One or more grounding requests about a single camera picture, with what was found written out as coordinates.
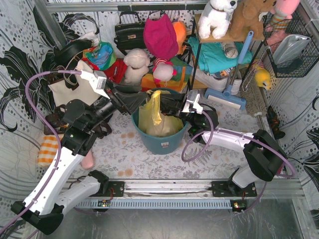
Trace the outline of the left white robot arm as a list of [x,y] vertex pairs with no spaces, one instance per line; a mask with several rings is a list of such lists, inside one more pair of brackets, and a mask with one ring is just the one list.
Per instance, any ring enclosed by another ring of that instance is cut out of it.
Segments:
[[94,106],[79,99],[65,106],[63,121],[68,128],[58,139],[58,151],[35,189],[23,200],[14,202],[11,210],[45,235],[52,234],[64,216],[77,204],[92,195],[110,192],[109,177],[93,170],[82,182],[62,193],[61,190],[75,167],[91,150],[98,134],[94,131],[115,111],[132,114],[147,98],[145,92],[127,93],[113,85],[104,88]]

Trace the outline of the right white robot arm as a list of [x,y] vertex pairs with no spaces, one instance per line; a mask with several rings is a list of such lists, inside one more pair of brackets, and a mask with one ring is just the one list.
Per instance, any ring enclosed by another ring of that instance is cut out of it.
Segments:
[[260,179],[270,182],[279,174],[286,156],[275,140],[264,130],[242,133],[218,126],[216,109],[203,109],[196,91],[186,94],[163,93],[160,110],[164,115],[174,116],[191,125],[191,140],[205,146],[211,144],[242,152],[247,160],[228,180],[229,190],[239,190]]

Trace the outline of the yellow trash bag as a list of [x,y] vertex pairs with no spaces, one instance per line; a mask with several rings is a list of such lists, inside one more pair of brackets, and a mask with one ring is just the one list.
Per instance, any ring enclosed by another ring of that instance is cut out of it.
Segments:
[[155,137],[172,136],[182,130],[184,124],[181,119],[174,116],[166,116],[160,107],[164,103],[160,101],[165,95],[173,96],[167,90],[148,90],[149,97],[143,106],[139,106],[138,128],[147,135]]

